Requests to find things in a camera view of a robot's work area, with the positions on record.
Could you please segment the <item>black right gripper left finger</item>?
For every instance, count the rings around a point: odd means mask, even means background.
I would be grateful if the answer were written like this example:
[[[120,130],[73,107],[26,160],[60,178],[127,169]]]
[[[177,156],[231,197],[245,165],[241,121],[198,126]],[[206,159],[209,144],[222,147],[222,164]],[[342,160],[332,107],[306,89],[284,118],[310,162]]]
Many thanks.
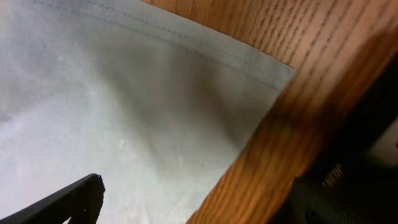
[[[2,224],[74,223],[96,224],[106,189],[99,174],[62,188],[1,220]]]

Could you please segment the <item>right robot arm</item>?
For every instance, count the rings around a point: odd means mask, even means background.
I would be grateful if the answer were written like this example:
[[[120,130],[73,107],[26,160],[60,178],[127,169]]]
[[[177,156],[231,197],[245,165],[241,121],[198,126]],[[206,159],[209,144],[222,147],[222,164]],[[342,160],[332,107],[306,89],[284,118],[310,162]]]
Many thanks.
[[[397,60],[350,114],[319,160],[296,177],[272,223],[396,223]],[[2,219],[3,223],[97,223],[116,188],[86,177]]]

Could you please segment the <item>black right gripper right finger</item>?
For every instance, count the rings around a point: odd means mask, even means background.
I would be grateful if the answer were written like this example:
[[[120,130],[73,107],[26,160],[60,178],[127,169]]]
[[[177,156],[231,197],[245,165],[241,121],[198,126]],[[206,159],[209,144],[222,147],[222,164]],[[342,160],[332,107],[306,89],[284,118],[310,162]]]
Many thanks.
[[[289,196],[299,223],[351,223],[351,215],[337,200],[304,178],[296,178]]]

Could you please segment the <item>light blue printed t-shirt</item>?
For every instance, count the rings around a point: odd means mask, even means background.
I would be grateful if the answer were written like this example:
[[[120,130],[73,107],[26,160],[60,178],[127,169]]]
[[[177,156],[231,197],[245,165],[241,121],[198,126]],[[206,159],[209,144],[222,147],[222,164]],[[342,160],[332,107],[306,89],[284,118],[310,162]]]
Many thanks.
[[[141,1],[2,1],[1,216],[97,173],[100,223],[185,223],[294,73]]]

